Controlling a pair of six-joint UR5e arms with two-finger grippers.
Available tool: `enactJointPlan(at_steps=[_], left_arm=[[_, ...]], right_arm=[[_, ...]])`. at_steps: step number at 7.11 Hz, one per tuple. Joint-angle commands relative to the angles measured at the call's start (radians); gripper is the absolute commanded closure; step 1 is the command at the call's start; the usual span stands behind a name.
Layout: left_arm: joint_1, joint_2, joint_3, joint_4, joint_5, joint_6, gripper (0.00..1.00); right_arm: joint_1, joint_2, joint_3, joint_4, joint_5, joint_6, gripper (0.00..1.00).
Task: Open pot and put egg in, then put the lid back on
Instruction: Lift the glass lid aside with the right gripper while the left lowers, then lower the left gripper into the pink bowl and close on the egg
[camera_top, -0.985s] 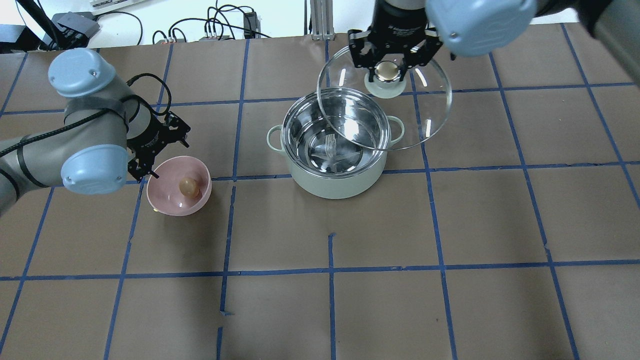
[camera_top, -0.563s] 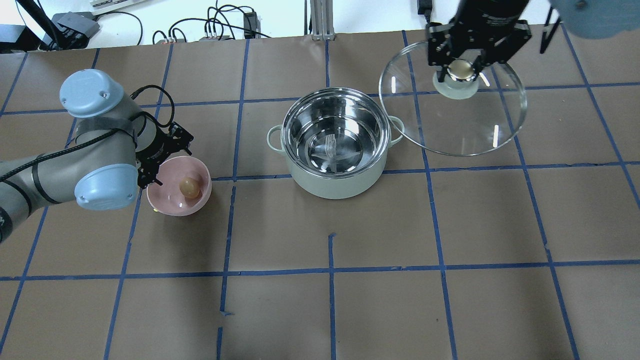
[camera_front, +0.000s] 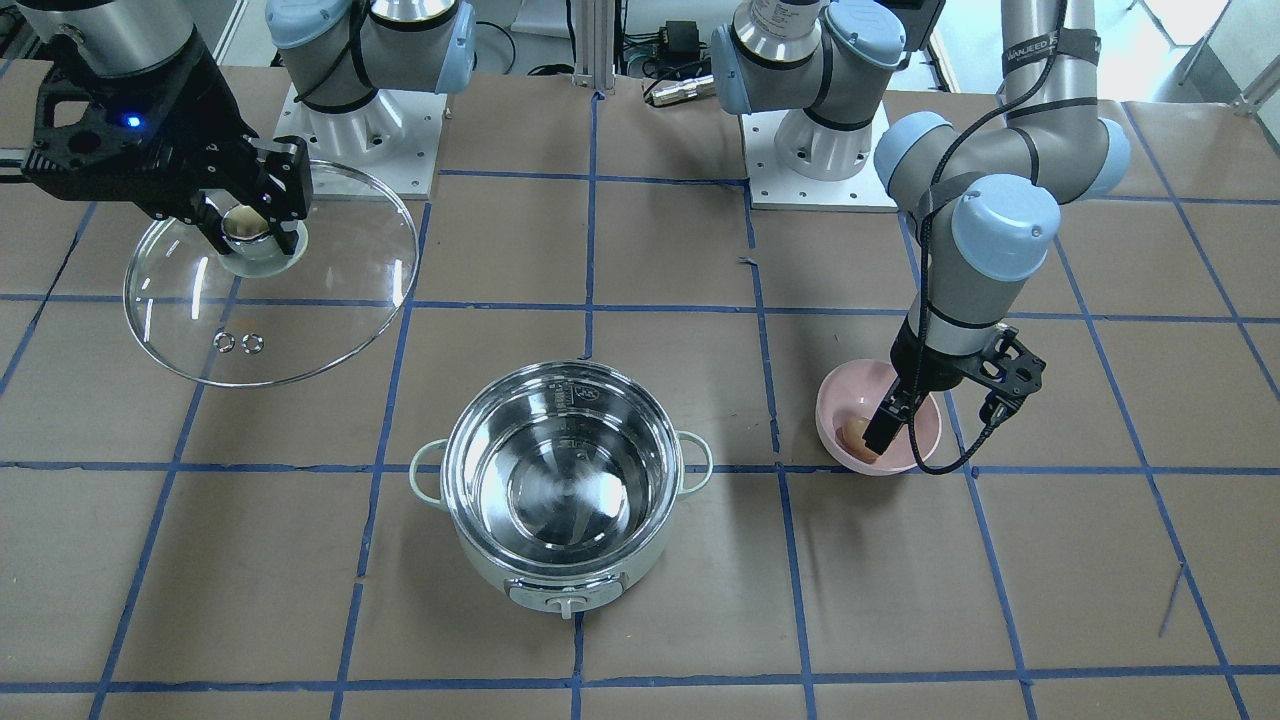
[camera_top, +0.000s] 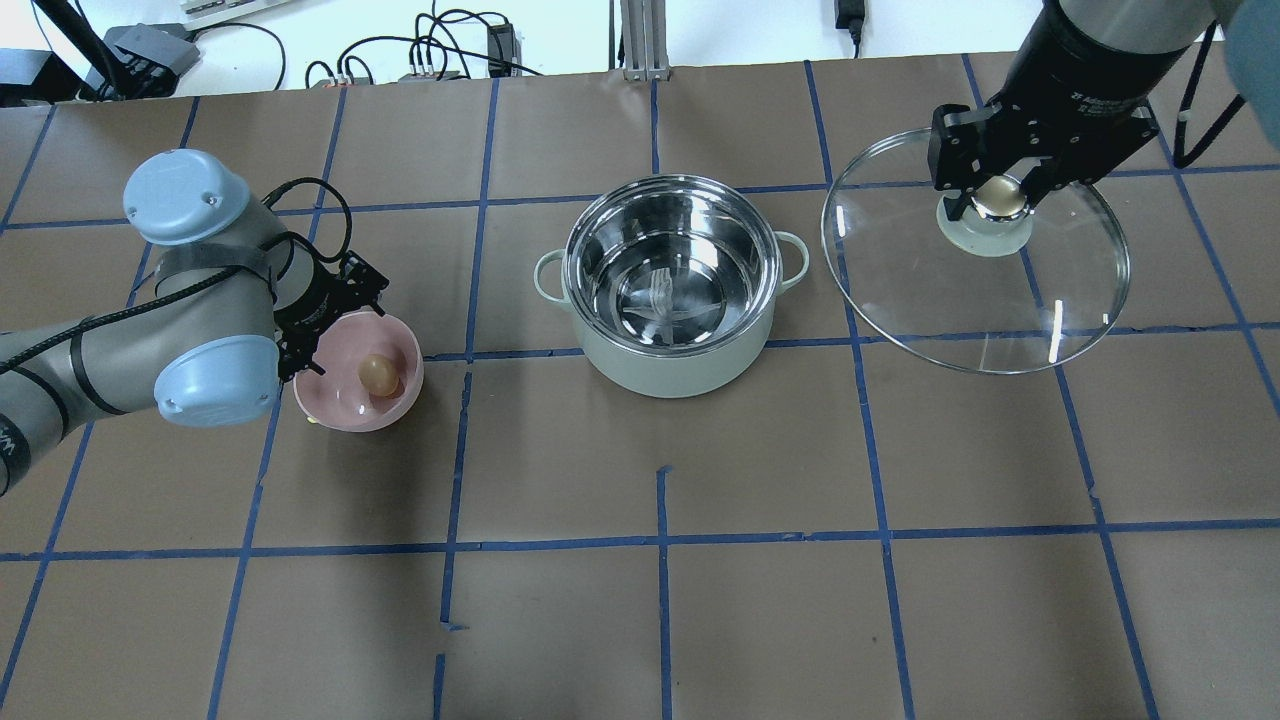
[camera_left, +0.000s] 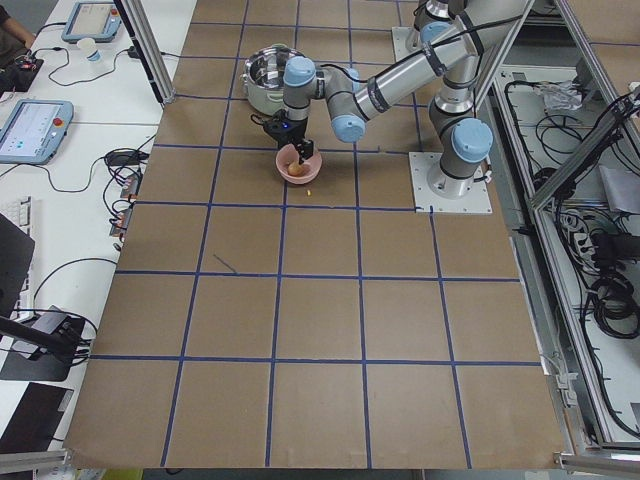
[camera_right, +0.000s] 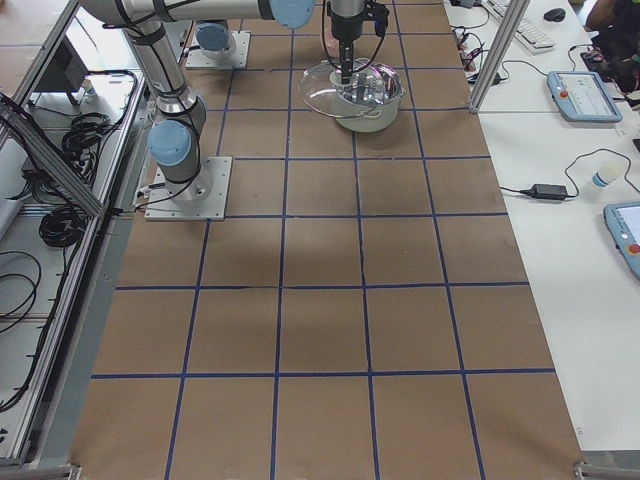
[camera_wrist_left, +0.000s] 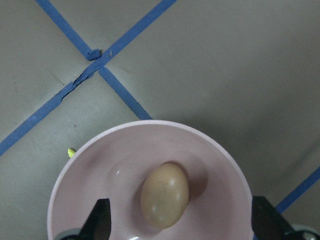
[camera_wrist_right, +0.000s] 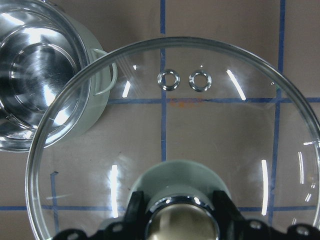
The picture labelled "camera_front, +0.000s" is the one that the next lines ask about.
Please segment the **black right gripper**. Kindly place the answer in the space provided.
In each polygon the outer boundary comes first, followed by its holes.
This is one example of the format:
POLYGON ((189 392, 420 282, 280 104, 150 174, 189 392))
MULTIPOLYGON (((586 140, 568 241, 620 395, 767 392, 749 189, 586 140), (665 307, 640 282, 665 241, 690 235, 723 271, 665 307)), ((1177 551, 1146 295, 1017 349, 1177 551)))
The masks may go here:
POLYGON ((238 251, 227 214, 247 202, 280 251, 297 250, 314 196, 308 141, 256 138, 204 41, 115 78, 95 74, 70 40, 47 50, 24 181, 60 200, 191 222, 221 256, 238 251))

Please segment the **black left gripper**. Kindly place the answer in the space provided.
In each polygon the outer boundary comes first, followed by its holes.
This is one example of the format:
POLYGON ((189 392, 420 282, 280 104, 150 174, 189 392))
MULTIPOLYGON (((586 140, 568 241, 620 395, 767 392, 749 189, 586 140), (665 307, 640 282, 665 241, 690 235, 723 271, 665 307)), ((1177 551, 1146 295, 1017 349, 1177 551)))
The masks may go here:
POLYGON ((870 418, 864 434, 868 446, 883 455, 899 432, 914 421, 925 396, 973 380, 987 389, 998 387, 998 375, 982 365, 995 359, 1001 325, 969 328, 954 325, 937 315, 927 318, 927 337, 918 315, 902 322, 890 352, 897 375, 870 418))

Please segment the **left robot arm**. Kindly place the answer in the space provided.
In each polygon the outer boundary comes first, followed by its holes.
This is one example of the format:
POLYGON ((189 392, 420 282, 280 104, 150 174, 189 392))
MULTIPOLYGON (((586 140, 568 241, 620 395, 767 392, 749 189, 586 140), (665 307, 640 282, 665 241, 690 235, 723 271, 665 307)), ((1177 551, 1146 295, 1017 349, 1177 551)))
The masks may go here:
MULTIPOLYGON (((1129 168, 1124 131, 1097 110, 1093 3, 1004 1, 1001 22, 1001 104, 965 129, 913 113, 870 155, 919 243, 922 279, 891 348, 895 379, 860 434, 844 432, 863 457, 901 433, 916 448, 925 398, 964 380, 988 391, 983 437, 1041 389, 1044 360, 1006 315, 1057 238, 1061 206, 1107 193, 1129 168)), ((785 111, 778 146, 814 179, 855 170, 906 55, 902 22, 876 1, 745 1, 710 38, 721 106, 785 111)))

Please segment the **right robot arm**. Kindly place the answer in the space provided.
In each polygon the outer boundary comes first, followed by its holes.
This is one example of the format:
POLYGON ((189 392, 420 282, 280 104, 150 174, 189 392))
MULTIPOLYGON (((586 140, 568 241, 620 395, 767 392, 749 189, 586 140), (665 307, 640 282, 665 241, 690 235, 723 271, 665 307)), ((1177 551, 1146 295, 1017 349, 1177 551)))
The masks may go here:
MULTIPOLYGON (((3 181, 65 201, 132 202, 196 228, 220 256, 291 258, 312 199, 308 141, 261 137, 178 1, 19 1, 52 67, 29 149, 3 181)), ((384 90, 458 94, 465 1, 270 1, 297 101, 349 115, 384 90)))

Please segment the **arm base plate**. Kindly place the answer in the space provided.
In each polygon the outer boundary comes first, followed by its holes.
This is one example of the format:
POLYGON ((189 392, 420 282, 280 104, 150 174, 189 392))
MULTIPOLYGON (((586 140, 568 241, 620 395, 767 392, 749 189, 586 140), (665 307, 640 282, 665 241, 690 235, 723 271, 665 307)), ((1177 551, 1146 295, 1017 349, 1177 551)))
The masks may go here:
POLYGON ((361 170, 404 199, 429 200, 449 100, 442 94, 380 90, 364 108, 326 114, 294 101, 288 91, 275 135, 300 136, 314 159, 361 170))
POLYGON ((740 117, 751 206, 756 210, 892 213, 874 169, 876 145, 888 129, 882 106, 870 124, 835 131, 803 110, 740 117))

